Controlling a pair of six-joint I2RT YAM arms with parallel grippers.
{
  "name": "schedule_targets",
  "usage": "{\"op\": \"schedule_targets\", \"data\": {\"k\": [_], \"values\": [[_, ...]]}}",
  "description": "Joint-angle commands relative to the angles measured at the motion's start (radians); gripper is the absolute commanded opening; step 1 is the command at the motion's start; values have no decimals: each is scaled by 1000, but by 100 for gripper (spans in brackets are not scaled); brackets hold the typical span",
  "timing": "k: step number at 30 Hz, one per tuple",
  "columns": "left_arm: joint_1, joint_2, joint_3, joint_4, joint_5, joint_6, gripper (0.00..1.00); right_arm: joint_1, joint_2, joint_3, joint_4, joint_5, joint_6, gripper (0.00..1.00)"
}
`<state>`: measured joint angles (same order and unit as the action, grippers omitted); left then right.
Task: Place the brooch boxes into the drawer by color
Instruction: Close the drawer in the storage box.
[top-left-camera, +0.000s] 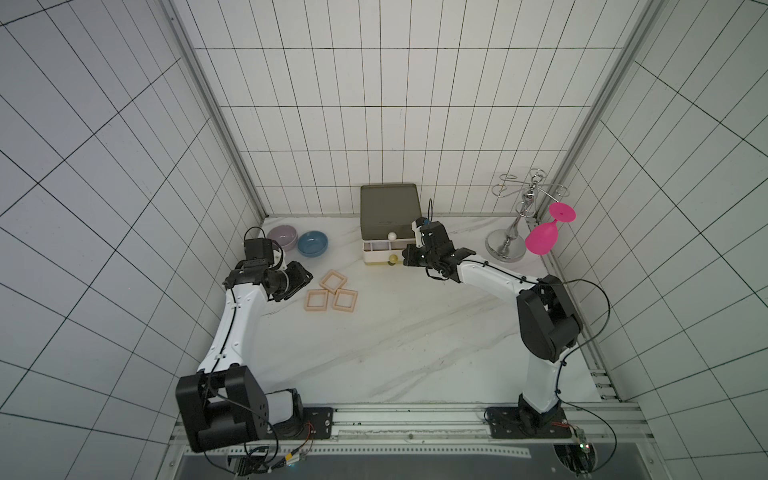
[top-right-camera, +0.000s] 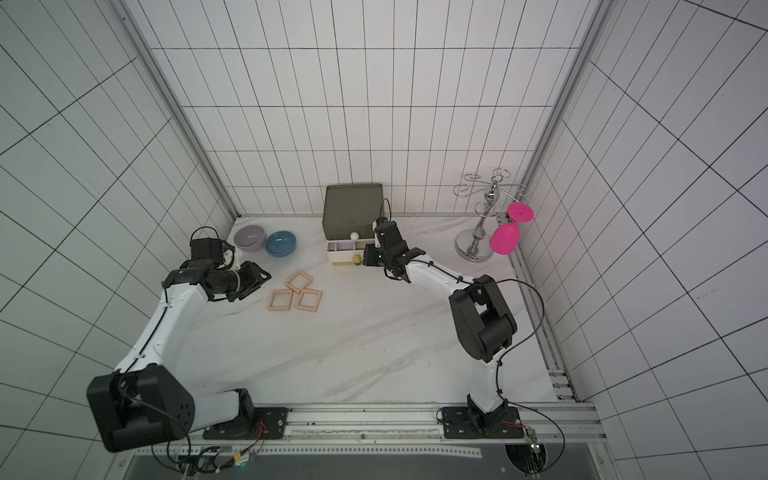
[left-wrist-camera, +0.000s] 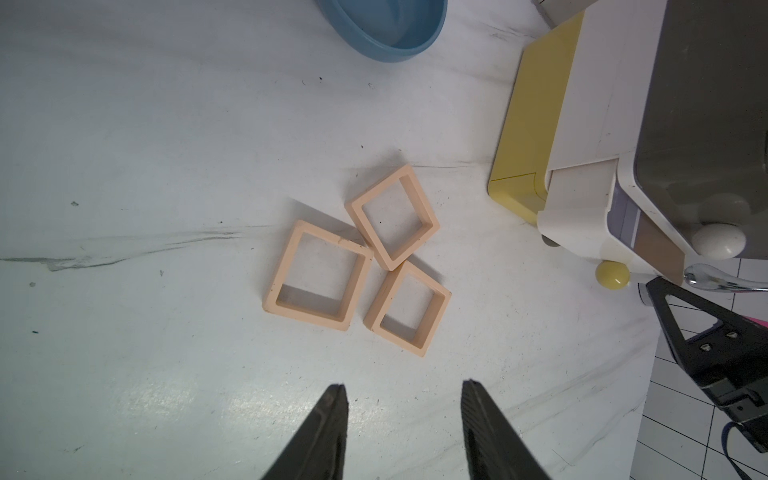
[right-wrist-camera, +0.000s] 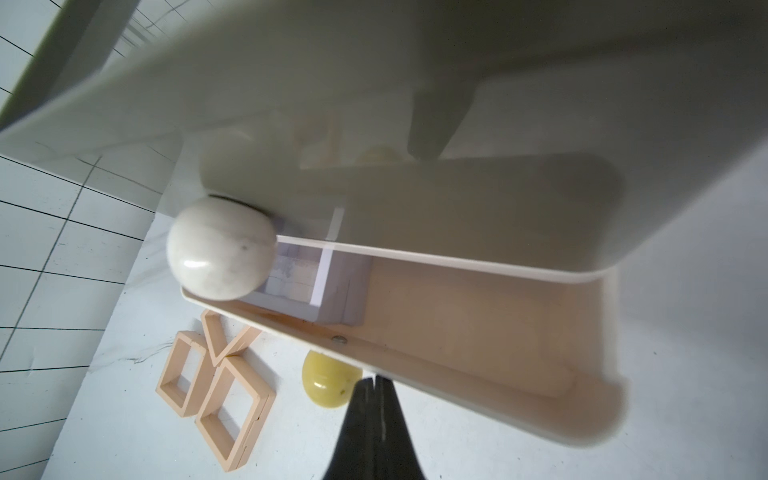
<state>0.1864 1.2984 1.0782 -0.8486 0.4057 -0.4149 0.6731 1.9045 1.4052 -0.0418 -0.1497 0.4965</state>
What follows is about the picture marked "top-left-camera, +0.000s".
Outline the orange brooch box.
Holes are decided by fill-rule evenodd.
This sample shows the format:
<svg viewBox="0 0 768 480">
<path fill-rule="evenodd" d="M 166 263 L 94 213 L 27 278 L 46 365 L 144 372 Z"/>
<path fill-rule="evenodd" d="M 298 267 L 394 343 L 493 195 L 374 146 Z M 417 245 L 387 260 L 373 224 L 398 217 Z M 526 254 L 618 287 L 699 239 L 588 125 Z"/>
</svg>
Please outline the orange brooch box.
<svg viewBox="0 0 768 480">
<path fill-rule="evenodd" d="M 325 289 L 312 289 L 307 292 L 304 309 L 308 312 L 324 312 L 328 308 L 329 292 Z"/>
<path fill-rule="evenodd" d="M 335 293 L 332 309 L 352 313 L 357 304 L 358 292 L 355 290 L 338 289 Z"/>
<path fill-rule="evenodd" d="M 348 278 L 336 270 L 329 270 L 319 281 L 321 288 L 327 290 L 330 294 L 335 295 L 338 290 L 342 289 L 348 282 Z"/>
</svg>

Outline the three-drawer storage cabinet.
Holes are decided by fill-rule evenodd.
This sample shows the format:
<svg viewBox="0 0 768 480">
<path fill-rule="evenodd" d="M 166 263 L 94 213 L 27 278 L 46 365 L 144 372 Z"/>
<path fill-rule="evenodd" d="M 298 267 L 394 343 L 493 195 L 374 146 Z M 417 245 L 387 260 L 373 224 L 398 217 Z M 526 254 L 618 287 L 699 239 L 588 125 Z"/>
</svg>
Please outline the three-drawer storage cabinet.
<svg viewBox="0 0 768 480">
<path fill-rule="evenodd" d="M 362 258 L 367 265 L 394 266 L 415 244 L 412 222 L 422 216 L 417 186 L 387 183 L 360 187 Z"/>
</svg>

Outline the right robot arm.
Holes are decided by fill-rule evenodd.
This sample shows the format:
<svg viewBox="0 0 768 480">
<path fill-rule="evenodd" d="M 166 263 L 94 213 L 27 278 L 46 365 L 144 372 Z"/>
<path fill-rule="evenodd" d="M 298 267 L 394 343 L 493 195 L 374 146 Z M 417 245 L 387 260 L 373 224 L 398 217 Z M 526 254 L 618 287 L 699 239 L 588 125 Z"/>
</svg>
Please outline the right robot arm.
<svg viewBox="0 0 768 480">
<path fill-rule="evenodd" d="M 510 425 L 528 438 L 548 429 L 562 412 L 561 368 L 582 331 L 563 282 L 552 275 L 531 280 L 489 263 L 469 248 L 457 248 L 439 221 L 419 217 L 411 228 L 415 242 L 403 251 L 404 265 L 424 269 L 433 280 L 473 286 L 515 305 L 520 338 L 530 358 L 513 419 L 499 419 L 497 425 Z"/>
</svg>

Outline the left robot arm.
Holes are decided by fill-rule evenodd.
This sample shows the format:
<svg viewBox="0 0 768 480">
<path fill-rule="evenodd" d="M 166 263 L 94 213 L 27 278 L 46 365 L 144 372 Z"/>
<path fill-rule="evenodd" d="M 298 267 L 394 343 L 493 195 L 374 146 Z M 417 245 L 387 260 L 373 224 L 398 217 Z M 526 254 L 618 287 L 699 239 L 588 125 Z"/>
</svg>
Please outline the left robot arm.
<svg viewBox="0 0 768 480">
<path fill-rule="evenodd" d="M 299 262 L 285 263 L 282 247 L 265 237 L 244 241 L 245 258 L 223 282 L 225 305 L 218 330 L 197 370 L 181 377 L 175 398 L 195 453 L 307 430 L 295 389 L 266 393 L 246 365 L 247 336 L 267 304 L 288 300 L 313 276 Z"/>
</svg>

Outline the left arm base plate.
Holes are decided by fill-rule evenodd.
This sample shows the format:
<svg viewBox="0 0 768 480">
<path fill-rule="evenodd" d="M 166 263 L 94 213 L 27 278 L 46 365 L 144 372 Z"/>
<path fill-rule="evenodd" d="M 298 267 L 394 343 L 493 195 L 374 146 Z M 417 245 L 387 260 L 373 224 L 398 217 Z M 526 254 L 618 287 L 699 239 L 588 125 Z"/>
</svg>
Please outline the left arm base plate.
<svg viewBox="0 0 768 480">
<path fill-rule="evenodd" d="M 332 436 L 335 409 L 331 407 L 304 407 L 300 412 L 279 423 L 278 437 L 283 440 L 327 440 Z"/>
</svg>

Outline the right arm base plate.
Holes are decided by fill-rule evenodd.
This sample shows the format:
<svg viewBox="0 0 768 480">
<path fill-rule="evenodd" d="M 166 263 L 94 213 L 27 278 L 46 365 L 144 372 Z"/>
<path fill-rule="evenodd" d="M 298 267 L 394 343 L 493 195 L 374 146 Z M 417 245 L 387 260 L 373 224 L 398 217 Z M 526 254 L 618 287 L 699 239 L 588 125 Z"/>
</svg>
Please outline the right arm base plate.
<svg viewBox="0 0 768 480">
<path fill-rule="evenodd" d="M 528 407 L 488 407 L 484 411 L 484 421 L 493 439 L 568 439 L 572 433 L 564 420 L 561 408 L 546 413 Z"/>
</svg>

